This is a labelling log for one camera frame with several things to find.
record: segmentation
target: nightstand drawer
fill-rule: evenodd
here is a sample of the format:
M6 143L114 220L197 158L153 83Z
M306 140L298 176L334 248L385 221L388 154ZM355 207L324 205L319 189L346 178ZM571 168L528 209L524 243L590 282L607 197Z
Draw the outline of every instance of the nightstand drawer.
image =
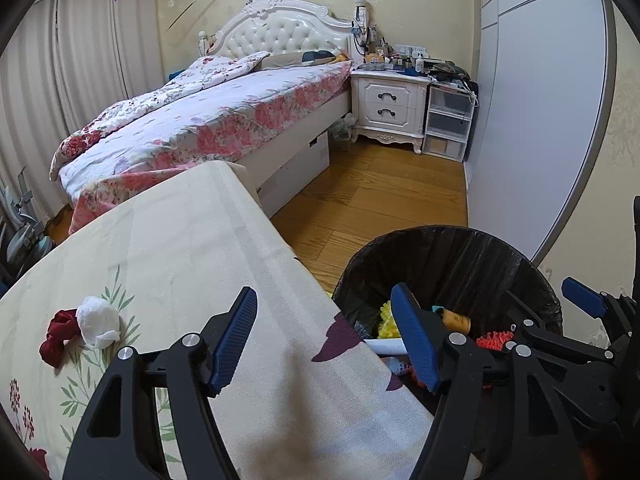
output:
M361 78L358 94L360 100L376 105L415 108L418 85L380 79Z
M360 102L360 126L386 128L409 134L415 131L415 109L404 106Z

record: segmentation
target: beige curtain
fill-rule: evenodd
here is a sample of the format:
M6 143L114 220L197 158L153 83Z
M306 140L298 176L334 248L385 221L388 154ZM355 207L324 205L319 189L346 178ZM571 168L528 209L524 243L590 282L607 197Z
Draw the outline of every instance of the beige curtain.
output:
M16 198L17 175L26 166L27 185L41 220L65 203L49 181L51 156L68 135L54 72L55 0L31 7L0 57L0 178Z
M164 84L156 0L116 0L113 6L116 44L129 97Z
M127 99L114 37L113 0L58 0L58 74L74 130Z

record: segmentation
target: tablecloth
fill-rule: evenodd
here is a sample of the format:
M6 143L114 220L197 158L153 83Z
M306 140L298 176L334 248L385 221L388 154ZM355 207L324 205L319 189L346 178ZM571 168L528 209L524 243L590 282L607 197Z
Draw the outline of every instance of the tablecloth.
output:
M226 312L244 285L257 291L257 320L231 385L211 401L240 476L409 478L432 416L355 335L224 162L101 216L0 300L0 402L51 478L62 478L85 405L119 346L168 348ZM38 355L49 319L86 296L117 306L124 339L102 352L73 341L56 371ZM182 480L167 392L156 398L169 470ZM470 464L474 476L478 462Z

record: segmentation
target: metal screw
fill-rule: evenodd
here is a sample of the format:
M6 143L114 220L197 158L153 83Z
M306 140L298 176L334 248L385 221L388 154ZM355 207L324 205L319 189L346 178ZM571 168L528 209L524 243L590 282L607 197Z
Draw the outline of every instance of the metal screw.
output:
M118 359L122 359L123 361L129 359L132 355L133 348L131 348L130 346L125 346L118 351Z
M198 334L187 334L182 338L182 344L185 346L196 346L200 342Z
M527 345L518 345L516 346L516 354L520 357L529 357L531 355L531 348Z
M449 334L449 341L454 345L463 345L466 343L466 336L460 332L452 332Z

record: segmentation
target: white tufted headboard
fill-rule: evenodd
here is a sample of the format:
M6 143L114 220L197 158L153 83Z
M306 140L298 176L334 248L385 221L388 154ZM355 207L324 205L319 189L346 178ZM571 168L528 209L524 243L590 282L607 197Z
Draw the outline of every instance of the white tufted headboard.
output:
M253 0L216 33L212 56L242 57L266 50L274 54L329 50L357 56L351 22L329 9L300 0Z

